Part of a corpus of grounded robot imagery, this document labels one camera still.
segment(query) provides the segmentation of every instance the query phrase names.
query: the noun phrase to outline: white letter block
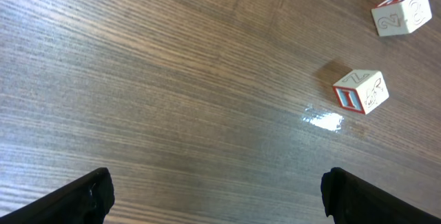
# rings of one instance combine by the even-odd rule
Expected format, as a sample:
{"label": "white letter block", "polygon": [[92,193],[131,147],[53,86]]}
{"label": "white letter block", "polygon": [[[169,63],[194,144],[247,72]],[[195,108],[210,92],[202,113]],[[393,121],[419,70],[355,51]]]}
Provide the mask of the white letter block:
{"label": "white letter block", "polygon": [[432,18],[429,0],[386,0],[372,10],[381,37],[410,34]]}
{"label": "white letter block", "polygon": [[383,75],[377,70],[353,70],[333,85],[342,108],[368,114],[389,98]]}

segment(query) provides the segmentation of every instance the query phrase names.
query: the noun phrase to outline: printed number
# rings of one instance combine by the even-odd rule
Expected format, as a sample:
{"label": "printed number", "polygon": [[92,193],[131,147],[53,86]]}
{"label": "printed number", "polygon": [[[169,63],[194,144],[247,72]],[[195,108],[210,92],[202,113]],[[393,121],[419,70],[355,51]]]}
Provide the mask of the printed number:
{"label": "printed number", "polygon": [[382,17],[378,20],[379,28],[387,29],[389,26],[401,27],[401,21],[397,14],[391,14],[390,17]]}
{"label": "printed number", "polygon": [[409,7],[415,12],[413,14],[413,23],[415,25],[420,25],[422,21],[426,19],[426,17],[423,14],[423,11],[421,10],[420,0],[412,0],[409,3]]}
{"label": "printed number", "polygon": [[359,77],[356,73],[350,74],[346,79],[343,79],[342,82],[346,83],[348,80],[352,79],[355,83],[360,83],[365,80],[370,74],[364,74],[363,77]]}

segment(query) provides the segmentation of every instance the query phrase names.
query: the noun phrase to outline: wooden block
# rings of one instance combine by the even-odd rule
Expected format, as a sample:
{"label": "wooden block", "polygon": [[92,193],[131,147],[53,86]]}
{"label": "wooden block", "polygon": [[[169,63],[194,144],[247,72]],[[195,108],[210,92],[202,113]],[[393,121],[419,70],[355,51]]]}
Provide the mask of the wooden block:
{"label": "wooden block", "polygon": [[372,9],[381,37],[410,34],[432,18],[429,0],[386,0]]}
{"label": "wooden block", "polygon": [[368,114],[389,98],[383,75],[377,70],[353,70],[333,86],[346,110]]}

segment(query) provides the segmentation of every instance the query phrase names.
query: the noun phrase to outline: wooden surface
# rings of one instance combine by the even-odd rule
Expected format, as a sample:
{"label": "wooden surface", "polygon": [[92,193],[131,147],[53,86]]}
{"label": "wooden surface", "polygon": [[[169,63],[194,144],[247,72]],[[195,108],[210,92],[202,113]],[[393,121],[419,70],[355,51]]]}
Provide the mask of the wooden surface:
{"label": "wooden surface", "polygon": [[0,215],[108,167],[108,223],[330,224],[339,166],[441,217],[441,0],[380,39],[382,1],[0,0]]}

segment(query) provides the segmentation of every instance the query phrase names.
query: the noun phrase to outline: block face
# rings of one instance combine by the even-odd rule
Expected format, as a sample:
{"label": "block face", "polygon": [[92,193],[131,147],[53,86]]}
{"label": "block face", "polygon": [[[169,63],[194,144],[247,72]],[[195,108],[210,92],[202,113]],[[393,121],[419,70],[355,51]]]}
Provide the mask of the block face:
{"label": "block face", "polygon": [[368,114],[389,98],[383,75],[377,70],[353,70],[333,85],[346,110]]}
{"label": "block face", "polygon": [[381,37],[410,34],[432,18],[429,0],[386,0],[371,12]]}
{"label": "block face", "polygon": [[360,97],[355,89],[334,86],[334,92],[342,108],[362,114],[365,113]]}
{"label": "block face", "polygon": [[429,0],[405,0],[402,3],[404,19],[410,32],[432,19]]}
{"label": "block face", "polygon": [[389,98],[389,92],[381,72],[376,72],[356,90],[360,96],[365,114],[370,113]]}

